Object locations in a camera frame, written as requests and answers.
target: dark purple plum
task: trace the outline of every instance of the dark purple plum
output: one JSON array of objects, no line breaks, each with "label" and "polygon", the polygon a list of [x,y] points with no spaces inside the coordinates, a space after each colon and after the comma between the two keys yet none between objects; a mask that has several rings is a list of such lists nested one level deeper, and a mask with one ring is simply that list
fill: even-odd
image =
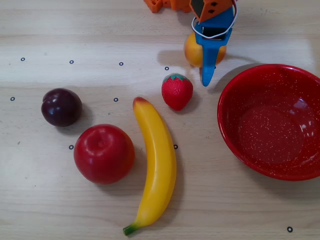
[{"label": "dark purple plum", "polygon": [[45,120],[56,127],[75,123],[82,111],[82,102],[77,94],[65,88],[48,91],[42,100],[41,112]]}]

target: white cable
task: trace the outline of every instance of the white cable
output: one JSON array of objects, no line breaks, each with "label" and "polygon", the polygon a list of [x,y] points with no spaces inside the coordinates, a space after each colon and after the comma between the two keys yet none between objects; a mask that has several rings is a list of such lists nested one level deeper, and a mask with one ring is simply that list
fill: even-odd
[{"label": "white cable", "polygon": [[229,32],[229,30],[233,27],[233,25],[235,24],[236,22],[236,19],[238,17],[238,5],[237,5],[237,0],[232,0],[233,2],[233,5],[234,5],[234,18],[233,18],[233,21],[232,23],[230,24],[230,26],[227,28],[227,30],[223,33],[219,33],[217,35],[214,35],[214,36],[205,36],[203,35],[202,33],[198,32],[196,29],[195,29],[195,26],[194,26],[194,23],[195,23],[195,20],[197,19],[196,17],[193,18],[192,20],[192,23],[191,23],[191,27],[192,27],[192,30],[196,33],[196,34],[199,34],[201,37],[203,38],[206,38],[206,39],[214,39],[216,37],[219,37],[221,35],[224,35],[224,34],[227,34]]}]

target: yellow banana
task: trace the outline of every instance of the yellow banana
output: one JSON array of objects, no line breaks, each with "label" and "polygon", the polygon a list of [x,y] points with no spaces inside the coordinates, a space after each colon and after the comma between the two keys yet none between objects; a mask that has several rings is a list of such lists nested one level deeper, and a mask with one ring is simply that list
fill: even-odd
[{"label": "yellow banana", "polygon": [[142,97],[133,101],[147,155],[147,174],[135,221],[123,229],[127,236],[153,224],[166,210],[174,191],[177,162],[170,132],[154,106]]}]

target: red strawberry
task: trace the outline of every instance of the red strawberry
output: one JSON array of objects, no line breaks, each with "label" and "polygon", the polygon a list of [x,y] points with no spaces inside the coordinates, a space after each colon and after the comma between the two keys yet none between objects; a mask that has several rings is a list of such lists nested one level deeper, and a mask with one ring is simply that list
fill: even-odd
[{"label": "red strawberry", "polygon": [[190,101],[194,86],[183,75],[171,74],[162,83],[162,97],[166,104],[176,111],[182,110]]}]

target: apple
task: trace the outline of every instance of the apple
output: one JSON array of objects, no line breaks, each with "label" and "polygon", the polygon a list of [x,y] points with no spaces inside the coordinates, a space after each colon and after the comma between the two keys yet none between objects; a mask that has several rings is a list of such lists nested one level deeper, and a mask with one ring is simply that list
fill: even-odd
[{"label": "apple", "polygon": [[135,148],[119,127],[99,124],[79,137],[73,156],[86,179],[95,184],[112,184],[129,173],[135,161]]}]

